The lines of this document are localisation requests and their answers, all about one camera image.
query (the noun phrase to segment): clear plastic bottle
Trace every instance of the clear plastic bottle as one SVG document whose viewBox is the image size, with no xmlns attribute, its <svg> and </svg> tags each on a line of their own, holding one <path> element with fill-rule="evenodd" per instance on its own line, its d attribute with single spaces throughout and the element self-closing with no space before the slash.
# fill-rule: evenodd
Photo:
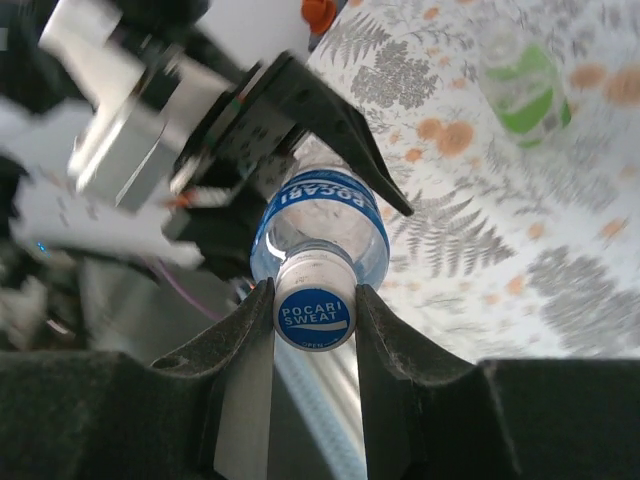
<svg viewBox="0 0 640 480">
<path fill-rule="evenodd" d="M 275 278 L 276 331 L 314 352 L 352 335 L 356 285 L 377 289 L 389 266 L 375 197 L 348 168 L 330 163 L 318 159 L 282 186 L 251 252 L 254 279 Z"/>
<path fill-rule="evenodd" d="M 522 148 L 541 144 L 571 121 L 552 55 L 515 23 L 500 19 L 480 34 L 480 87 Z"/>
</svg>

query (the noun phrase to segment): bottle label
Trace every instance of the bottle label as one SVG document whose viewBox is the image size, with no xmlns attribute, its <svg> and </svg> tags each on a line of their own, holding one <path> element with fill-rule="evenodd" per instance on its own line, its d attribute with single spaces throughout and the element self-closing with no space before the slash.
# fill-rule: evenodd
<svg viewBox="0 0 640 480">
<path fill-rule="evenodd" d="M 384 239 L 387 252 L 389 239 L 373 194 L 355 178 L 334 170 L 312 170 L 287 182 L 273 197 L 258 227 L 253 249 L 256 248 L 271 219 L 284 208 L 305 200 L 334 200 L 355 208 L 376 226 Z"/>
<path fill-rule="evenodd" d="M 319 288 L 298 290 L 278 310 L 280 334 L 294 345 L 321 350 L 350 334 L 351 315 L 334 293 Z"/>
</svg>

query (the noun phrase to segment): purple wire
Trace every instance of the purple wire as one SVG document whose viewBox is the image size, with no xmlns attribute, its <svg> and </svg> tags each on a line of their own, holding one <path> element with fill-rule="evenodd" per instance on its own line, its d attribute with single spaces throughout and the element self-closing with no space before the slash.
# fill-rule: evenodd
<svg viewBox="0 0 640 480">
<path fill-rule="evenodd" d="M 178 293 L 178 295 L 180 295 L 189 305 L 191 305 L 193 308 L 198 310 L 209 320 L 212 320 L 214 322 L 219 322 L 220 320 L 222 320 L 222 315 L 212 312 L 207 307 L 205 307 L 200 302 L 198 302 L 198 300 L 193 298 L 189 294 L 189 292 L 187 292 L 182 287 L 182 285 L 178 283 L 176 278 L 171 274 L 171 272 L 169 272 L 169 269 L 164 265 L 164 263 L 158 260 L 157 262 L 155 262 L 155 264 L 151 264 L 147 262 L 147 265 L 149 266 L 151 271 L 156 273 L 158 276 L 164 278 L 167 281 L 167 283 L 171 285 L 173 289 Z"/>
</svg>

